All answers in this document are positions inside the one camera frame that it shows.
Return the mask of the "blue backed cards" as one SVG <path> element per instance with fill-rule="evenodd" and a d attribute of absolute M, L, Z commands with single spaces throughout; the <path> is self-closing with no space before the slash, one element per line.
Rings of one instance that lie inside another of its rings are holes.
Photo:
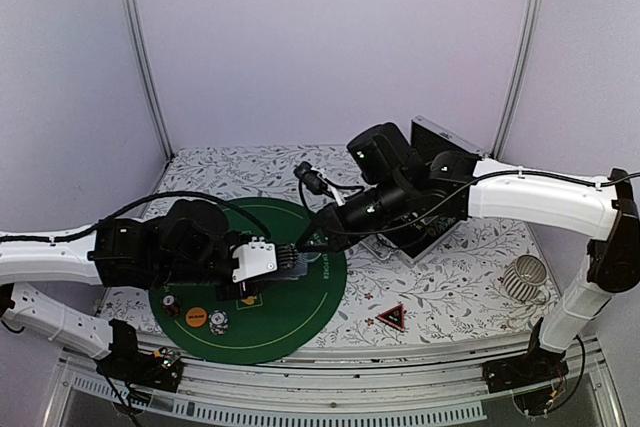
<path fill-rule="evenodd" d="M 277 262 L 277 270 L 269 275 L 270 280 L 296 281 L 308 273 L 308 255 L 293 253 Z"/>

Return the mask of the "orange big blind button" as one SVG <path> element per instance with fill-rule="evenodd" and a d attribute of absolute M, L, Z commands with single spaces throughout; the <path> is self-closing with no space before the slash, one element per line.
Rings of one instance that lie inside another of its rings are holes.
<path fill-rule="evenodd" d="M 193 307 L 185 315 L 186 325 L 193 329 L 205 326 L 208 322 L 208 313 L 202 307 Z"/>

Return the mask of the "dark red chip stack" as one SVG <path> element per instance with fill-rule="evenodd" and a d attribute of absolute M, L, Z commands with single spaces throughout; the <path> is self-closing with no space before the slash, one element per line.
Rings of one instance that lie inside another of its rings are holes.
<path fill-rule="evenodd" d="M 182 313 L 182 304 L 173 293 L 166 293 L 161 298 L 163 313 L 169 318 L 177 318 Z"/>

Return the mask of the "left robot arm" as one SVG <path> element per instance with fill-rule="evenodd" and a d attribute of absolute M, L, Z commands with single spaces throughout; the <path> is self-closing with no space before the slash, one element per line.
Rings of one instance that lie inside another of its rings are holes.
<path fill-rule="evenodd" d="M 87 316 L 39 293 L 44 281 L 159 289 L 210 284 L 250 294 L 252 281 L 292 269 L 293 247 L 271 242 L 266 225 L 243 208 L 198 192 L 169 193 L 173 204 L 148 221 L 128 207 L 93 225 L 1 237 L 1 322 L 23 322 L 92 358 L 99 373 L 138 381 L 172 362 L 138 347 L 134 327 Z"/>

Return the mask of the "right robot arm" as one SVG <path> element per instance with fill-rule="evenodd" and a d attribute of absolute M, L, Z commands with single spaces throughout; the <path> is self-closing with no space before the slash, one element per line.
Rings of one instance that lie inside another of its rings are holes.
<path fill-rule="evenodd" d="M 368 189 L 313 213 L 298 238 L 301 252 L 342 252 L 364 238 L 419 218 L 504 218 L 588 237 L 585 264 L 560 303 L 538 322 L 517 374 L 537 383 L 562 359 L 573 338 L 616 294 L 639 282 L 639 212 L 632 176 L 580 177 L 510 166 L 466 151 L 424 161 L 399 128 L 375 125 L 347 151 Z"/>

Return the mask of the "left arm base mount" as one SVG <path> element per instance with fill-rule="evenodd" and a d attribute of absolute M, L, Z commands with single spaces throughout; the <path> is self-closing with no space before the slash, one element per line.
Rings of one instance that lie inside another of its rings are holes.
<path fill-rule="evenodd" d="M 153 353 L 111 353 L 96 362 L 99 374 L 124 382 L 127 386 L 142 386 L 176 393 L 182 379 L 184 364 L 181 355 L 162 347 Z"/>

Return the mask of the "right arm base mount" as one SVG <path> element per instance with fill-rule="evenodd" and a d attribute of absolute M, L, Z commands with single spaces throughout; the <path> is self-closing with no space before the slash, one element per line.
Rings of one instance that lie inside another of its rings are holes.
<path fill-rule="evenodd" d="M 482 378 L 490 393 L 503 392 L 551 381 L 569 372 L 565 353 L 529 347 L 519 355 L 482 364 Z"/>

